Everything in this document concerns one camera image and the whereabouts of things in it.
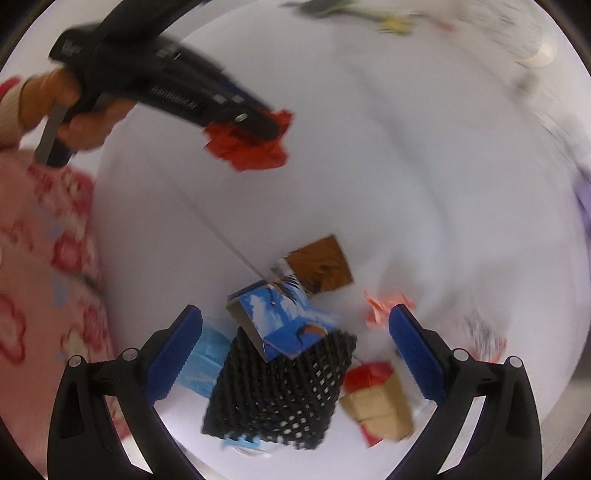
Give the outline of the cream sleeve left forearm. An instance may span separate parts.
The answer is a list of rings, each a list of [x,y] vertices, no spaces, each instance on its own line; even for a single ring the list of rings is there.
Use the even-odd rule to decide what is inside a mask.
[[[17,146],[27,133],[20,120],[20,98],[25,85],[26,82],[19,77],[11,77],[1,84],[1,149]]]

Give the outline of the left hand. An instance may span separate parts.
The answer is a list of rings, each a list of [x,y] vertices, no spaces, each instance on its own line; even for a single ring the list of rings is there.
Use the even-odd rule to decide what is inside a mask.
[[[25,131],[31,131],[49,116],[54,106],[71,108],[80,96],[77,79],[65,68],[31,77],[20,93],[20,124]],[[57,139],[72,151],[95,150],[103,145],[113,128],[134,106],[130,100],[115,98],[106,107],[79,113],[59,127]]]

